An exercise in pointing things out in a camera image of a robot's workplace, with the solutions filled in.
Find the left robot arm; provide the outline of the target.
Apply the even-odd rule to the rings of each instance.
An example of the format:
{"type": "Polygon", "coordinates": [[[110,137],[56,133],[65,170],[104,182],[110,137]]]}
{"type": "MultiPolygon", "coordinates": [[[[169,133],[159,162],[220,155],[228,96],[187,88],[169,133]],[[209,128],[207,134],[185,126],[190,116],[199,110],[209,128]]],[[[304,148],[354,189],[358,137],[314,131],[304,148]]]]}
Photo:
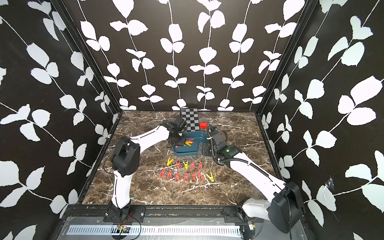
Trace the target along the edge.
{"type": "Polygon", "coordinates": [[[184,145],[186,136],[182,134],[182,130],[185,125],[165,123],[144,134],[119,139],[112,158],[114,192],[107,208],[105,222],[122,223],[129,218],[131,182],[139,168],[141,153],[165,140],[169,140],[173,146],[184,145]]]}

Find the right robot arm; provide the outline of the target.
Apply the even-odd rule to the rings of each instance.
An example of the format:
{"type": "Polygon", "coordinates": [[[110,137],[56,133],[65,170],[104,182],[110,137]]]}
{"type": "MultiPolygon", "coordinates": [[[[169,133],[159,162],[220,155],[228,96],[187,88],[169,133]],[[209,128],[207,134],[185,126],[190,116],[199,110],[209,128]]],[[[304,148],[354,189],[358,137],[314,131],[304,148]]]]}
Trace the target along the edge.
{"type": "Polygon", "coordinates": [[[247,218],[270,221],[282,233],[289,233],[306,212],[301,190],[294,182],[285,183],[254,163],[240,148],[228,145],[220,132],[208,125],[207,139],[216,164],[227,166],[253,184],[267,202],[246,200],[240,205],[247,218]]]}

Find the teal storage box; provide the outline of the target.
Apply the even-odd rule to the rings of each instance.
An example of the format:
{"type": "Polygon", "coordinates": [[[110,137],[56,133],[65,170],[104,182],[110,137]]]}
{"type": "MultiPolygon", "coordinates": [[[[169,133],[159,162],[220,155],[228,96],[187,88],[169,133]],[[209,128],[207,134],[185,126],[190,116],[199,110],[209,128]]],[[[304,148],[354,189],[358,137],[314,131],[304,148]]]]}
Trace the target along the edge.
{"type": "Polygon", "coordinates": [[[178,157],[199,156],[203,155],[203,143],[208,143],[207,133],[203,131],[185,132],[186,140],[194,139],[192,146],[185,145],[181,148],[172,147],[174,154],[178,157]]]}

